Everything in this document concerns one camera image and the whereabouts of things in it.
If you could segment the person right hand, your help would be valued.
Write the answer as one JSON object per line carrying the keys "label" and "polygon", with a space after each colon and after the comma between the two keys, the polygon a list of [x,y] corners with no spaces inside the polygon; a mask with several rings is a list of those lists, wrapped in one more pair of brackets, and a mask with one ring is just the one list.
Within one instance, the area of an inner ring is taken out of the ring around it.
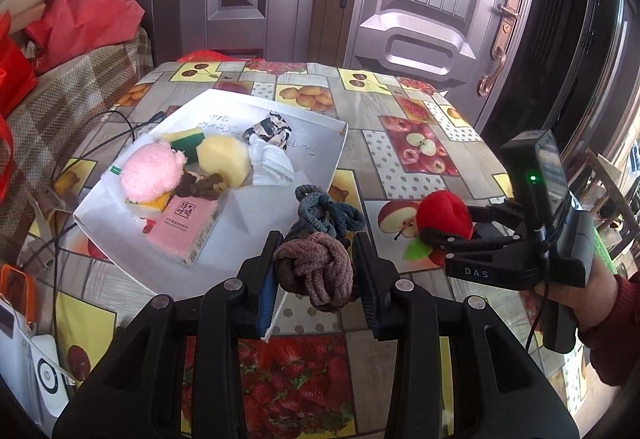
{"label": "person right hand", "polygon": [[603,259],[594,255],[585,287],[540,283],[534,287],[534,292],[572,309],[579,331],[586,332],[608,318],[617,299],[618,283]]}

